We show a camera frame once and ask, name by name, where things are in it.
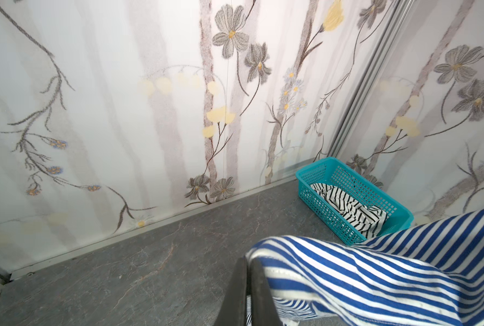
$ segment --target wallpaper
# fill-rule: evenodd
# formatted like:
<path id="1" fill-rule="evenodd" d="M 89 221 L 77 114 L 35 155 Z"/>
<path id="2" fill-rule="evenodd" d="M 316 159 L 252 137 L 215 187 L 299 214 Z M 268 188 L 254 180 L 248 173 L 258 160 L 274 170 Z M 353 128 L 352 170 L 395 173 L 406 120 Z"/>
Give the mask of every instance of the wallpaper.
<path id="1" fill-rule="evenodd" d="M 484 1 L 415 3 L 339 158 L 417 223 L 484 208 Z"/>
<path id="2" fill-rule="evenodd" d="M 323 157 L 396 0 L 0 0 L 0 266 Z"/>

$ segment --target black and white striped cloth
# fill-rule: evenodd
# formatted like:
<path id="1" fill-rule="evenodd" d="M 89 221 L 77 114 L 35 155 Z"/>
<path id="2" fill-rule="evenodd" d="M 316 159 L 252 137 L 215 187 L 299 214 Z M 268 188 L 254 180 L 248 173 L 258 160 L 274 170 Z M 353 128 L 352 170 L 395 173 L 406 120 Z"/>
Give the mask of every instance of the black and white striped cloth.
<path id="1" fill-rule="evenodd" d="M 387 219 L 387 212 L 380 207 L 371 206 L 367 208 L 337 186 L 316 183 L 312 184 L 311 188 L 333 206 L 366 239 L 374 238 L 380 233 L 381 227 Z"/>

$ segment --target blue flower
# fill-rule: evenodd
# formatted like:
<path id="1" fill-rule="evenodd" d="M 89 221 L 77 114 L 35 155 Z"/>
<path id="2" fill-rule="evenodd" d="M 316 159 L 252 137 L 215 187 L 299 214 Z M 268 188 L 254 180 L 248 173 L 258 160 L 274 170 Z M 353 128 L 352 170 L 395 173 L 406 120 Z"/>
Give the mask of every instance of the blue flower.
<path id="1" fill-rule="evenodd" d="M 87 189 L 88 189 L 89 192 L 96 192 L 100 188 L 101 188 L 101 186 L 98 186 L 98 185 L 87 186 Z"/>
<path id="2" fill-rule="evenodd" d="M 41 193 L 41 191 L 39 189 L 37 189 L 37 187 L 33 188 L 33 189 L 28 189 L 26 191 L 26 193 L 29 195 L 29 196 L 37 196 L 38 194 Z"/>
<path id="3" fill-rule="evenodd" d="M 50 146 L 56 149 L 65 149 L 66 148 L 66 142 L 64 140 L 56 140 L 53 139 L 50 141 Z"/>
<path id="4" fill-rule="evenodd" d="M 61 174 L 63 173 L 63 168 L 60 166 L 51 166 L 46 171 L 50 174 Z"/>

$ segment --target striped clothing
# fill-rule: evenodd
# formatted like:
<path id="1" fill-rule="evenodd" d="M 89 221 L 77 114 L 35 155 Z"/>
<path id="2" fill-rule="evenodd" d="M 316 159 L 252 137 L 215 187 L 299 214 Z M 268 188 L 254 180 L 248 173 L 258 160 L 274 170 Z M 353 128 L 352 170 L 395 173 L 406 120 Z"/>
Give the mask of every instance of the striped clothing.
<path id="1" fill-rule="evenodd" d="M 484 325 L 484 210 L 351 247 L 271 237 L 247 258 L 260 259 L 280 317 L 292 321 Z"/>
<path id="2" fill-rule="evenodd" d="M 348 193 L 336 186 L 322 183 L 312 184 L 311 188 L 325 199 L 366 239 L 374 238 L 380 233 L 387 219 L 387 212 L 378 206 L 365 207 Z"/>

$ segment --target painted branch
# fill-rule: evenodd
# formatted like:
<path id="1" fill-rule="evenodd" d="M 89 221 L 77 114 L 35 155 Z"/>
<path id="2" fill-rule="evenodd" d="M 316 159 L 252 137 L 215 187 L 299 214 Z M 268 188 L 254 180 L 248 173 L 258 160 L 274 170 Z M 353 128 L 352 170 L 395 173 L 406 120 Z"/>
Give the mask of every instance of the painted branch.
<path id="1" fill-rule="evenodd" d="M 309 37 L 311 35 L 311 28 L 312 28 L 312 22 L 315 18 L 315 13 L 316 9 L 318 7 L 318 0 L 310 0 L 309 1 L 309 8 L 307 9 L 306 12 L 306 18 L 304 20 L 304 27 L 302 29 L 302 35 L 300 36 L 300 44 L 298 45 L 298 53 L 296 55 L 296 60 L 295 64 L 293 66 L 293 73 L 297 76 L 299 69 L 300 69 L 300 64 L 302 62 L 302 58 L 305 53 L 305 49 L 307 47 L 307 44 L 309 42 Z M 282 120 L 284 116 L 284 105 L 283 100 L 280 101 L 280 105 L 278 106 L 278 114 L 277 118 L 278 120 Z M 269 150 L 268 150 L 268 167 L 273 168 L 273 163 L 275 160 L 275 150 L 277 149 L 277 140 L 278 136 L 280 134 L 280 125 L 275 124 L 273 127 L 273 134 L 271 135 L 271 141 L 269 143 Z M 265 177 L 265 184 L 270 184 L 271 183 L 271 178 L 273 177 L 273 170 Z"/>
<path id="2" fill-rule="evenodd" d="M 454 87 L 454 85 L 456 85 L 456 81 L 452 83 L 449 90 L 447 91 L 447 94 L 445 94 L 445 96 L 443 97 L 443 101 L 441 101 L 440 113 L 441 113 L 441 120 L 443 121 L 444 124 L 447 124 L 447 121 L 445 121 L 445 115 L 443 114 L 443 107 L 445 106 L 445 101 L 447 101 L 447 97 L 449 97 L 449 94 L 452 91 L 452 88 Z"/>
<path id="3" fill-rule="evenodd" d="M 213 77 L 213 55 L 211 54 L 211 0 L 200 0 L 200 56 L 202 57 L 202 66 L 204 67 L 204 82 L 214 81 Z M 206 117 L 206 113 L 213 108 L 213 95 L 206 89 L 204 92 L 204 127 L 209 127 L 213 123 Z M 204 138 L 204 148 L 206 152 L 206 162 L 213 157 L 213 145 L 209 138 Z M 209 170 L 210 184 L 216 184 L 216 166 L 215 161 L 211 160 L 207 165 Z"/>
<path id="4" fill-rule="evenodd" d="M 54 55 L 46 49 L 43 44 L 37 42 L 35 38 L 33 38 L 30 34 L 28 34 L 15 20 L 13 20 L 10 15 L 7 14 L 6 11 L 0 6 L 0 12 L 3 14 L 3 16 L 8 19 L 9 22 L 11 22 L 15 28 L 17 28 L 21 33 L 23 33 L 24 36 L 26 36 L 27 39 L 29 39 L 32 43 L 34 43 L 39 49 L 43 50 L 49 57 L 53 57 Z"/>
<path id="5" fill-rule="evenodd" d="M 484 169 L 479 167 L 474 172 L 477 176 L 478 182 L 480 184 L 484 182 Z M 433 208 L 425 216 L 431 221 L 440 220 L 443 218 L 443 214 L 450 205 L 454 204 L 462 195 L 474 190 L 475 186 L 476 182 L 474 178 L 467 176 L 445 192 L 443 196 L 434 203 Z"/>
<path id="6" fill-rule="evenodd" d="M 450 41 L 452 41 L 452 38 L 456 35 L 456 32 L 461 27 L 461 24 L 465 20 L 465 17 L 469 13 L 473 3 L 474 3 L 474 0 L 463 0 L 458 12 L 456 13 L 456 16 L 450 23 L 449 28 L 441 38 L 436 48 L 434 49 L 434 52 L 430 55 L 429 60 L 427 61 L 427 64 L 421 69 L 420 75 L 418 76 L 418 80 L 414 84 L 414 87 L 409 97 L 420 94 L 421 89 L 425 85 L 425 82 L 427 82 L 428 80 L 430 72 L 433 71 L 434 67 L 436 66 L 436 64 L 438 63 L 438 60 L 441 57 L 441 54 L 447 48 Z M 390 126 L 392 127 L 395 126 L 396 117 L 402 116 L 407 113 L 410 107 L 408 101 L 409 99 L 407 99 L 407 101 L 403 103 L 402 107 L 398 110 L 398 112 L 392 119 Z M 389 140 L 389 137 L 386 135 L 383 135 L 380 141 L 378 142 L 378 144 L 376 145 L 376 147 L 374 148 L 373 153 L 381 152 L 388 140 Z M 371 158 L 371 162 L 369 163 L 369 166 L 365 171 L 366 175 L 371 174 L 371 172 L 374 170 L 376 166 L 377 161 L 378 161 L 378 154 L 373 155 L 373 157 Z"/>

